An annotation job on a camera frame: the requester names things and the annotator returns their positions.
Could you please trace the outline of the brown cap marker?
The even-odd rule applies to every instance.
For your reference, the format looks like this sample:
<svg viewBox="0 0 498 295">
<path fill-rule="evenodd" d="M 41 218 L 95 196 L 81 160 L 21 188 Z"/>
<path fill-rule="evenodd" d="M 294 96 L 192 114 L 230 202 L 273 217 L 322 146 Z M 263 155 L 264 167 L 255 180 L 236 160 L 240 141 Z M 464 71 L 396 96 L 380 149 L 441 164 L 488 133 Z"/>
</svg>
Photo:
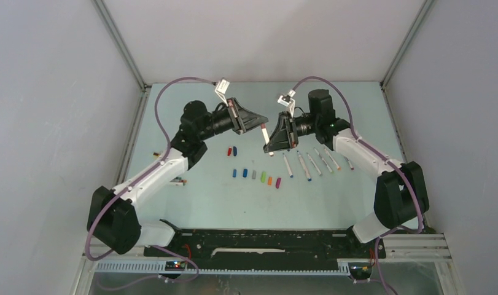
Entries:
<svg viewBox="0 0 498 295">
<path fill-rule="evenodd" d="M 267 131 L 267 128 L 266 128 L 265 124 L 262 124 L 260 127 L 261 127 L 261 130 L 262 130 L 262 134 L 263 134 L 263 138 L 264 138 L 265 146 L 266 146 L 270 142 L 270 137 L 268 135 L 268 131 Z M 274 156 L 274 152 L 267 152 L 267 154 L 270 157 Z"/>
</svg>

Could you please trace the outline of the green pen cap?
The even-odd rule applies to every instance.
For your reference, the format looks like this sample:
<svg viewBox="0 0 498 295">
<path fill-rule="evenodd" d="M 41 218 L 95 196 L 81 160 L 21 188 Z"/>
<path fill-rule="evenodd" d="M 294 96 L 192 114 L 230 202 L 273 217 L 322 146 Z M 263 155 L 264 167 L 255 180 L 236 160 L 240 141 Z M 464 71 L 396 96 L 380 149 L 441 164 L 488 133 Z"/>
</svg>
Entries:
<svg viewBox="0 0 498 295">
<path fill-rule="evenodd" d="M 261 181 L 262 183 L 265 183 L 266 179 L 267 179 L 267 174 L 266 174 L 266 172 L 265 172 L 265 171 L 263 171 L 263 172 L 261 173 L 260 181 Z"/>
</svg>

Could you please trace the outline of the light blue marker body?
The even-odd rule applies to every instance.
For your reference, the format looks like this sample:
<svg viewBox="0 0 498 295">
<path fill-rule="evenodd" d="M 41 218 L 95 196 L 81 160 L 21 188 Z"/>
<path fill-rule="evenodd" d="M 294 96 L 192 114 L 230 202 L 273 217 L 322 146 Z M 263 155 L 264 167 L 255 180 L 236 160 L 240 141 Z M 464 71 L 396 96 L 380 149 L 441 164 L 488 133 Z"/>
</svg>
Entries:
<svg viewBox="0 0 498 295">
<path fill-rule="evenodd" d="M 283 157 L 283 160 L 284 160 L 287 172 L 289 174 L 289 178 L 293 178 L 294 174 L 293 174 L 292 168 L 290 166 L 290 163 L 289 163 L 289 161 L 288 161 L 287 156 L 285 155 L 285 153 L 282 154 L 282 157 Z"/>
</svg>

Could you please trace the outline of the green cap marker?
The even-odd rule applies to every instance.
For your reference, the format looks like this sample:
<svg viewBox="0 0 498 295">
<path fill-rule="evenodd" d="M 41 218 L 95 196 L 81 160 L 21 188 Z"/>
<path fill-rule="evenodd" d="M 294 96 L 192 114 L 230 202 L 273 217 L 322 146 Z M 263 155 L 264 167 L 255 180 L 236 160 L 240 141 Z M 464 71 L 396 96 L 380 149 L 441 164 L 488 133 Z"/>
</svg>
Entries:
<svg viewBox="0 0 498 295">
<path fill-rule="evenodd" d="M 321 162 L 325 165 L 325 167 L 327 168 L 329 173 L 333 173 L 333 169 L 328 164 L 328 162 L 323 158 L 323 156 L 321 156 L 321 153 L 315 147 L 313 149 L 314 149 L 315 153 L 317 154 L 317 156 L 320 158 Z"/>
</svg>

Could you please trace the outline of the orange cap marker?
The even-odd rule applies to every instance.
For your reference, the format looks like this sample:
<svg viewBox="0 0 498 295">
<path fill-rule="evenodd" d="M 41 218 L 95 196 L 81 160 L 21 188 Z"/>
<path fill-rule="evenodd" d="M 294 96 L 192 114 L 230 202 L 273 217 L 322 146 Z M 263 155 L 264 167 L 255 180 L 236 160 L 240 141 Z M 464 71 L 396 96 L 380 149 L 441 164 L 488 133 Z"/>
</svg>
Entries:
<svg viewBox="0 0 498 295">
<path fill-rule="evenodd" d="M 337 163 L 337 161 L 335 160 L 335 158 L 333 157 L 333 155 L 331 155 L 330 151 L 325 147 L 324 148 L 324 151 L 325 153 L 328 155 L 329 159 L 333 162 L 336 170 L 340 171 L 341 170 L 341 167 L 340 165 Z"/>
</svg>

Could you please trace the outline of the purple cap marker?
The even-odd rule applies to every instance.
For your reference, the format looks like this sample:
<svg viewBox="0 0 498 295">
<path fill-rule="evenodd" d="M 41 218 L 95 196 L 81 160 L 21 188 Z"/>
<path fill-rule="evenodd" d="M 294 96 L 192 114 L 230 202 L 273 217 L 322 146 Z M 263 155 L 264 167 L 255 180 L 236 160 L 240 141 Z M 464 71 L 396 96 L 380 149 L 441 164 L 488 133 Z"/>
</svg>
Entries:
<svg viewBox="0 0 498 295">
<path fill-rule="evenodd" d="M 345 161 L 347 162 L 350 170 L 354 170 L 354 166 L 353 164 L 351 163 L 351 161 L 347 158 L 347 157 L 344 157 Z"/>
</svg>

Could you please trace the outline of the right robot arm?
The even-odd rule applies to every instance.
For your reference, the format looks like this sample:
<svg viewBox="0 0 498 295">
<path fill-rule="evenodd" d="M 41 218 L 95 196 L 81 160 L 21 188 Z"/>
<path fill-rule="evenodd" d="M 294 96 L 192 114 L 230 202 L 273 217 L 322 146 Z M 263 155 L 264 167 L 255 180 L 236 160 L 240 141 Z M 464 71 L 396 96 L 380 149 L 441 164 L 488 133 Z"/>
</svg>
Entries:
<svg viewBox="0 0 498 295">
<path fill-rule="evenodd" d="M 295 117 L 294 91 L 281 95 L 278 124 L 266 140 L 266 153 L 294 149 L 299 137 L 314 134 L 321 144 L 341 154 L 376 182 L 373 211 L 348 229 L 346 251 L 354 257 L 370 249 L 370 241 L 403 228 L 412 219 L 422 231 L 423 214 L 429 209 L 422 168 L 416 162 L 402 163 L 365 142 L 351 123 L 337 117 L 328 90 L 308 94 L 309 112 Z"/>
</svg>

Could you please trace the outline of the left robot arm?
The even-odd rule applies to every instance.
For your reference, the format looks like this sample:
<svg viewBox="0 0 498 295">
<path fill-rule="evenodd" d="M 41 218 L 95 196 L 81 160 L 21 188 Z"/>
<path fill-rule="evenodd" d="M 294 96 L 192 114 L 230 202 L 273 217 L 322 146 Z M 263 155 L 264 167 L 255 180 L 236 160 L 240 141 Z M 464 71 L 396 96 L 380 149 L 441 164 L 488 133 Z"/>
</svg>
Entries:
<svg viewBox="0 0 498 295">
<path fill-rule="evenodd" d="M 94 191 L 87 221 L 89 238 L 97 238 L 117 254 L 142 245 L 177 255 L 182 239 L 175 235 L 176 227 L 161 219 L 143 221 L 141 210 L 163 186 L 200 161 L 207 151 L 206 140 L 229 130 L 242 135 L 267 122 L 267 117 L 242 107 L 236 98 L 212 112 L 202 101 L 187 103 L 177 133 L 161 156 L 122 184 Z"/>
</svg>

